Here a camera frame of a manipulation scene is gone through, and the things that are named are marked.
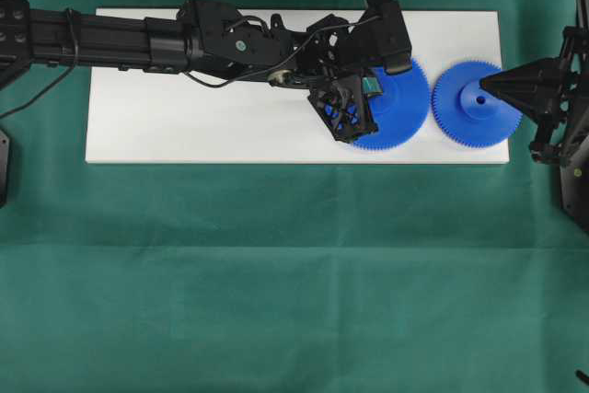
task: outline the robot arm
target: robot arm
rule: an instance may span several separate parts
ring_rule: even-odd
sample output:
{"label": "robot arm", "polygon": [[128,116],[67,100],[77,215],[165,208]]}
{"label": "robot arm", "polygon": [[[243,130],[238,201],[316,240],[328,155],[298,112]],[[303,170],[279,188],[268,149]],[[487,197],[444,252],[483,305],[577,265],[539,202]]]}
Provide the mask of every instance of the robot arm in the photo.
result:
{"label": "robot arm", "polygon": [[[410,57],[396,0],[366,0],[358,22],[329,15],[305,32],[287,29],[278,14],[268,25],[209,0],[187,0],[176,20],[46,11],[29,8],[27,0],[0,0],[0,88],[32,64],[67,66],[65,74],[75,66],[183,73],[208,87],[268,82],[308,89],[321,120],[345,143],[377,131],[367,102],[380,92],[371,68],[402,73],[411,68]],[[209,84],[193,72],[225,81]]]}

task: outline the blue gear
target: blue gear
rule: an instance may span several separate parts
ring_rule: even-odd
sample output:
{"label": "blue gear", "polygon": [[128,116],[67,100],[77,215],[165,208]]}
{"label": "blue gear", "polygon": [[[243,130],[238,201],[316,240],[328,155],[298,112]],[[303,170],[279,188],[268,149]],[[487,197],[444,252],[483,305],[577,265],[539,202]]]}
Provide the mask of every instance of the blue gear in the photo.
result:
{"label": "blue gear", "polygon": [[519,126],[519,110],[480,88],[481,78],[500,71],[493,64],[464,62],[438,80],[433,90],[433,116],[454,141],[489,147],[509,138]]}
{"label": "blue gear", "polygon": [[375,69],[383,94],[370,98],[368,104],[378,132],[360,137],[354,146],[388,149],[405,143],[422,127],[430,110],[430,87],[419,64],[415,60],[411,64],[410,71],[399,75]]}

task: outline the black cable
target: black cable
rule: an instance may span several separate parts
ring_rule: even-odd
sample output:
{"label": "black cable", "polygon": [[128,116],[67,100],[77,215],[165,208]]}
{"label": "black cable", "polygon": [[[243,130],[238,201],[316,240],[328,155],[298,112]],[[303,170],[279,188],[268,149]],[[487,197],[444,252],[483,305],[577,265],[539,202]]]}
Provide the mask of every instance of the black cable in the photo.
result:
{"label": "black cable", "polygon": [[41,91],[39,91],[31,100],[27,101],[26,103],[23,103],[22,105],[19,105],[19,106],[13,108],[12,110],[7,110],[6,112],[1,113],[0,120],[2,120],[5,117],[8,117],[9,115],[16,114],[17,112],[25,110],[30,105],[35,103],[39,98],[41,98],[45,94],[47,94],[47,92],[49,92],[50,89],[52,89],[58,83],[60,83],[62,80],[64,80],[72,71],[74,71],[74,68],[77,66],[77,63],[78,63],[80,48],[79,48],[79,44],[77,41],[77,36],[75,35],[74,20],[72,18],[72,9],[71,8],[67,8],[65,10],[65,17],[67,18],[67,23],[68,23],[69,29],[70,29],[70,36],[72,38],[72,43],[74,44],[74,60],[72,61],[72,65],[69,66],[60,75],[58,75],[57,78],[55,78],[55,80],[53,80],[49,85],[47,85]]}
{"label": "black cable", "polygon": [[207,83],[204,80],[201,80],[200,78],[195,77],[194,75],[192,75],[189,72],[183,73],[185,76],[187,76],[188,78],[190,78],[191,80],[194,80],[196,83],[203,85],[204,87],[226,87],[227,85],[231,85],[233,82],[237,82],[239,80],[244,80],[246,78],[250,78],[256,75],[263,75],[263,74],[267,74],[270,73],[278,68],[280,68],[281,66],[283,66],[284,64],[289,63],[298,53],[300,53],[314,38],[315,36],[319,33],[319,32],[324,32],[324,31],[330,31],[332,29],[340,29],[340,28],[348,28],[348,27],[359,27],[362,26],[366,23],[370,23],[374,20],[379,19],[379,16],[373,16],[370,17],[366,20],[361,20],[359,22],[354,22],[354,23],[344,23],[344,24],[340,24],[340,25],[330,25],[328,27],[323,27],[323,28],[319,28],[316,29],[315,31],[313,31],[309,37],[306,38],[306,40],[300,44],[300,46],[294,50],[293,52],[291,52],[290,55],[288,55],[288,57],[284,58],[281,62],[275,64],[274,66],[271,66],[270,68],[266,68],[266,69],[262,69],[260,71],[254,71],[251,73],[247,73],[247,74],[243,74],[243,75],[238,75],[237,77],[234,78],[230,78],[229,80],[226,80],[223,83],[218,83],[218,84],[213,84],[213,83]]}
{"label": "black cable", "polygon": [[246,22],[249,22],[249,21],[259,22],[260,25],[261,25],[262,30],[264,31],[264,34],[269,34],[270,33],[270,29],[268,28],[268,24],[266,24],[266,22],[264,20],[262,20],[261,18],[259,18],[257,16],[244,16],[240,20],[238,20],[237,22],[234,22],[234,23],[229,24],[225,28],[225,32],[229,32],[231,29],[233,29],[235,27],[238,27],[242,23],[246,23]]}

